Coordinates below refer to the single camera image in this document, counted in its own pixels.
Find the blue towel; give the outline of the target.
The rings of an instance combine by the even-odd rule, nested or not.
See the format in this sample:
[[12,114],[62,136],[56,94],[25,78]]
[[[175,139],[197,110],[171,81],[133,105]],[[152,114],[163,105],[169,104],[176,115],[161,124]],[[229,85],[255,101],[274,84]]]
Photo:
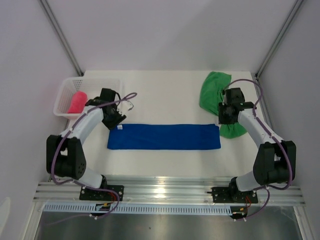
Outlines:
[[215,124],[133,124],[109,132],[110,150],[207,151],[221,148]]

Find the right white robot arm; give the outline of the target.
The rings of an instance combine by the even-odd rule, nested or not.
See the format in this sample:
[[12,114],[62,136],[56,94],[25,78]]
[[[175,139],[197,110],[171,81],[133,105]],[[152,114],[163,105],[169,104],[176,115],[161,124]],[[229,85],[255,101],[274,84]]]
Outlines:
[[219,124],[240,124],[258,149],[252,171],[231,179],[229,198],[239,202],[249,191],[268,187],[281,191],[289,188],[296,171],[295,143],[281,138],[261,120],[256,104],[246,101],[240,88],[223,90],[222,95],[223,101],[218,105]]

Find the red towel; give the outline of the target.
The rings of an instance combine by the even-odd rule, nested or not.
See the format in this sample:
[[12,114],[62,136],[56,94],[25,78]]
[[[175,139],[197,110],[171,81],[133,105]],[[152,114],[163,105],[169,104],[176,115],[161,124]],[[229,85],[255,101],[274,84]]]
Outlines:
[[88,100],[88,96],[83,91],[77,91],[71,98],[68,114],[80,114]]

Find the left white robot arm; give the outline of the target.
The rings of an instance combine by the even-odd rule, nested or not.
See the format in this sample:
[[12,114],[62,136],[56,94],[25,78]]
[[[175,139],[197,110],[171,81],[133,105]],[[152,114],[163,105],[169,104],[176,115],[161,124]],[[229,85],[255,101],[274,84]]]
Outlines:
[[119,110],[121,101],[118,92],[103,88],[99,96],[85,103],[83,112],[69,129],[47,138],[46,171],[54,183],[62,185],[74,181],[91,188],[97,200],[108,196],[107,179],[87,166],[83,143],[99,123],[113,130],[126,119]]

